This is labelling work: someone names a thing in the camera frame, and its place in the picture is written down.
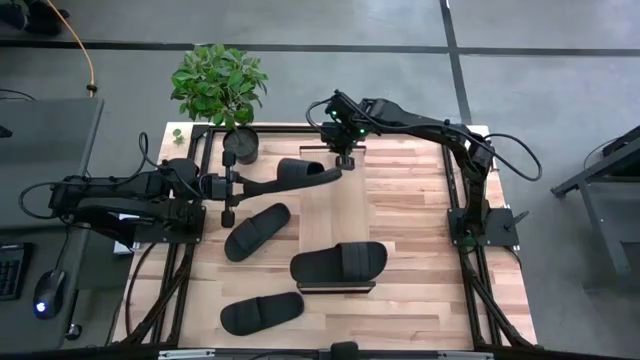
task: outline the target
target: black pot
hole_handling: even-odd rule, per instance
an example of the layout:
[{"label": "black pot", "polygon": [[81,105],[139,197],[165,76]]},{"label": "black pot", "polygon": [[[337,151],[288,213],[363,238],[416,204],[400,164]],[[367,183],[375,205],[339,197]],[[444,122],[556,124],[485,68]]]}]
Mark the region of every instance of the black pot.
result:
[{"label": "black pot", "polygon": [[258,159],[258,144],[258,133],[244,126],[228,131],[222,139],[224,149],[236,154],[236,160],[243,165]]}]

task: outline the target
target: black desk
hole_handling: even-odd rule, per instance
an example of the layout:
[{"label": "black desk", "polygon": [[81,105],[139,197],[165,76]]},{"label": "black desk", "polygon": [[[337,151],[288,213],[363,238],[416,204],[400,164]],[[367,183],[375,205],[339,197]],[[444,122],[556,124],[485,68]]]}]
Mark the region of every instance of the black desk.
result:
[{"label": "black desk", "polygon": [[[64,305],[53,319],[38,320],[33,312],[33,290],[40,276],[55,267],[65,239],[58,220],[43,221],[24,215],[18,195],[34,183],[83,174],[91,155],[103,101],[77,99],[0,102],[0,125],[13,131],[0,139],[0,242],[31,242],[34,252],[22,295],[0,302],[0,353],[57,349],[73,313],[76,285],[87,244],[87,230],[71,230],[61,261],[67,272]],[[49,214],[47,187],[34,190],[25,204],[38,214]]]}]

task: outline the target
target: desk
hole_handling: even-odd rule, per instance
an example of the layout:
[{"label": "desk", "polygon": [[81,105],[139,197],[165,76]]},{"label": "desk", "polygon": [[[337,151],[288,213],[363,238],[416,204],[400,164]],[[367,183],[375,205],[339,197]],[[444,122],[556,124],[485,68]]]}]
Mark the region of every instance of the desk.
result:
[{"label": "desk", "polygon": [[[25,187],[64,176],[83,174],[103,108],[101,99],[0,102],[0,125],[13,131],[0,139],[0,243],[34,243],[33,256],[19,299],[0,302],[0,353],[53,350],[62,345],[74,307],[76,283],[89,236],[70,230],[61,261],[67,272],[64,304],[58,315],[39,320],[33,309],[33,292],[40,276],[55,268],[65,239],[57,220],[37,220],[18,208]],[[48,187],[27,196],[26,206],[48,214]]]},{"label": "desk", "polygon": [[[191,127],[191,123],[167,124],[159,158],[186,157],[187,141],[177,146],[171,133],[180,128],[189,139]],[[472,130],[487,132],[480,126]],[[209,172],[223,169],[222,136],[215,135]],[[299,157],[301,145],[322,144],[317,135],[260,134],[258,161],[238,165],[235,170],[252,180],[271,180],[280,159]],[[363,211],[368,216],[369,237],[389,250],[387,266],[371,293],[305,295],[305,312],[299,318],[246,337],[228,334],[219,320],[224,306],[254,296],[296,291],[289,262],[300,247],[304,215],[300,194],[309,189],[260,196],[236,208],[236,224],[276,202],[286,204],[292,214],[287,226],[241,263],[232,263],[224,255],[230,229],[220,226],[222,204],[207,201],[207,221],[203,241],[196,247],[181,347],[315,349],[354,340],[362,349],[472,348],[458,254],[448,234],[446,212],[450,205],[440,146],[403,135],[370,136],[363,145],[368,204]],[[200,148],[197,164],[201,158]],[[497,171],[488,179],[488,199],[493,207],[504,205]],[[167,248],[156,246],[142,266],[132,298],[134,325],[158,295]],[[535,342],[517,261],[501,248],[486,248],[486,253],[496,301],[525,338]],[[136,254],[133,266],[139,256]],[[486,312],[483,306],[478,309],[483,334],[489,339]],[[165,328],[171,319],[169,308]],[[123,337],[124,312],[118,318],[114,340]]]}]

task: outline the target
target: slipper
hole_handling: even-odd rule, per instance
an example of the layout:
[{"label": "slipper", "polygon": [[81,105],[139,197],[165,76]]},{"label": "slipper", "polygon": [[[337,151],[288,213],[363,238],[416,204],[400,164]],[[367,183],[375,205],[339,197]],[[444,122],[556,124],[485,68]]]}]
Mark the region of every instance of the slipper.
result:
[{"label": "slipper", "polygon": [[224,243],[227,259],[238,262],[253,254],[262,244],[282,229],[291,218],[289,209],[277,203],[240,223]]},{"label": "slipper", "polygon": [[230,334],[246,336],[293,320],[303,311],[302,296],[288,292],[228,305],[220,313],[220,323]]},{"label": "slipper", "polygon": [[340,243],[291,259],[291,277],[299,283],[361,282],[380,275],[387,248],[375,241]]}]

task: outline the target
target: wood grain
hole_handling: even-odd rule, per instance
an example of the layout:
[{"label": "wood grain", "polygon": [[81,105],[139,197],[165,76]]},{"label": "wood grain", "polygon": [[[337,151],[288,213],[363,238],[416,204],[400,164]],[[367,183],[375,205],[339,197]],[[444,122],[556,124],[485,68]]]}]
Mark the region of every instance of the wood grain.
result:
[{"label": "wood grain", "polygon": [[[180,128],[189,139],[191,127],[191,123],[167,124],[160,159],[186,156],[188,143],[176,146],[171,133]],[[487,133],[482,126],[474,126],[472,130]],[[235,170],[247,178],[268,181],[275,178],[277,164],[284,157],[316,156],[323,162],[329,161],[328,165],[333,164],[334,156],[330,154],[301,154],[300,146],[309,145],[322,144],[314,135],[261,134],[259,160],[249,166],[238,165]],[[350,174],[359,174],[355,179],[361,185],[346,193],[339,190],[339,197],[345,201],[349,197],[347,202],[354,204],[353,208],[341,209],[336,206],[339,202],[335,197],[331,197],[336,192],[328,190],[329,186],[338,186],[339,182],[325,185],[326,189],[289,191],[241,203],[236,208],[236,224],[276,202],[287,205],[292,214],[287,226],[241,263],[232,263],[224,256],[224,241],[231,230],[220,226],[222,204],[205,203],[208,209],[205,234],[197,247],[191,273],[182,347],[327,348],[333,342],[348,340],[357,341],[363,349],[379,350],[472,347],[460,265],[448,235],[445,213],[449,200],[440,146],[401,135],[371,137],[365,145],[366,153],[357,154],[356,159],[364,166],[359,173]],[[222,136],[216,135],[209,172],[223,171],[221,149]],[[201,158],[202,146],[196,157],[198,164]],[[459,197],[464,203],[464,194]],[[497,171],[489,175],[487,198],[493,207],[504,205]],[[337,223],[332,214],[336,213],[362,224],[351,229],[360,233],[338,234],[334,238],[331,228]],[[320,239],[317,241],[331,239],[332,243],[345,236],[383,243],[389,261],[376,279],[376,288],[367,295],[305,295],[305,312],[293,321],[246,337],[227,333],[219,319],[224,306],[254,296],[295,291],[295,282],[289,274],[291,257],[315,246],[331,246],[328,242],[322,246],[306,243],[311,238],[309,234]],[[167,246],[159,244],[142,266],[131,306],[134,325],[142,320],[157,297],[166,252]],[[518,263],[500,248],[487,248],[486,253],[496,301],[523,336],[535,342]],[[140,254],[136,253],[134,266]],[[483,334],[489,339],[484,306],[478,306],[478,310]],[[165,328],[172,313],[173,303]],[[124,317],[120,314],[114,340],[123,337]]]}]

